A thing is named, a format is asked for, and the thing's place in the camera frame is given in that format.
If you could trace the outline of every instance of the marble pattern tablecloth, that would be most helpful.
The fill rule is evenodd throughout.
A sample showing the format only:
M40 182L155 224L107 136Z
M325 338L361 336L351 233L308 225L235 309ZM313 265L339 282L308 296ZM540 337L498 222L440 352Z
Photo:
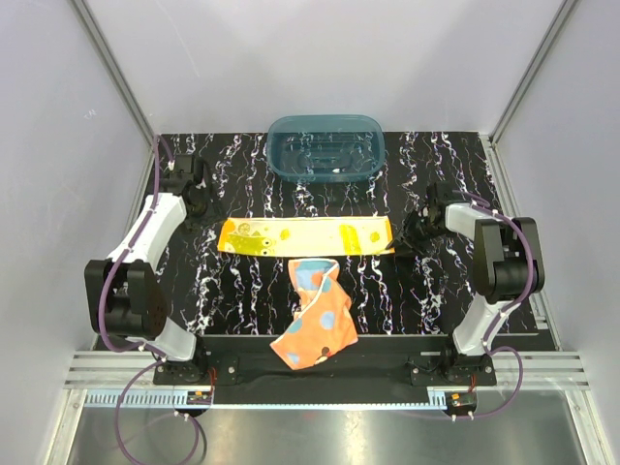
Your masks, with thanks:
M386 215L396 231L419 208L426 185L445 180L499 207L476 133L386 133L386 164L359 183L293 184L267 166L265 134L167 135L174 154L194 153L209 164L229 216L310 217ZM165 158L163 147L160 148ZM280 334L293 320L298 296L287 260L217 252L220 225L172 236L158 276L174 320L204 334ZM338 281L353 301L360 334L448 333L472 300L472 244L438 240L426 256L339 257ZM536 332L529 304L503 331Z

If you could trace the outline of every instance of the blue plastic bin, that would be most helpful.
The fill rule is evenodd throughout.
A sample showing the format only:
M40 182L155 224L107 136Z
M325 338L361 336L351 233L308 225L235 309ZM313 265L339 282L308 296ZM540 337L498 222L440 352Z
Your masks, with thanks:
M362 181L383 166L386 143L368 116L287 116L269 128L267 161L286 181Z

